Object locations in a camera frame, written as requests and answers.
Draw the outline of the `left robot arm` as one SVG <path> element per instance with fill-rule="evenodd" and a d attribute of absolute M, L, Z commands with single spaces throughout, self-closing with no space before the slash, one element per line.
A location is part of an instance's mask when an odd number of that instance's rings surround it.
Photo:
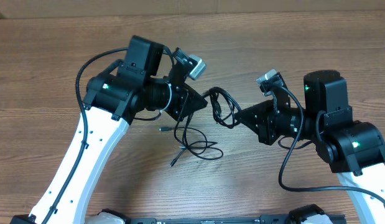
<path fill-rule="evenodd" d="M 204 108 L 206 100 L 186 84 L 205 71 L 197 55 L 137 35 L 115 60 L 77 96 L 80 120 L 55 177 L 42 198 L 12 223 L 129 223 L 110 209 L 88 217 L 86 212 L 100 175 L 138 112 L 167 113 L 174 120 Z"/>

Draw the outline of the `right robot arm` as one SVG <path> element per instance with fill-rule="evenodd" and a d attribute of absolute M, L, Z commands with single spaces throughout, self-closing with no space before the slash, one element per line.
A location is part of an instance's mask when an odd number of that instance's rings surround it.
<path fill-rule="evenodd" d="M 346 80 L 336 70 L 304 76 L 300 103 L 282 75 L 271 70 L 257 85 L 267 100 L 236 113 L 260 143 L 306 140 L 337 175 L 361 223 L 385 223 L 385 140 L 375 125 L 353 119 Z"/>

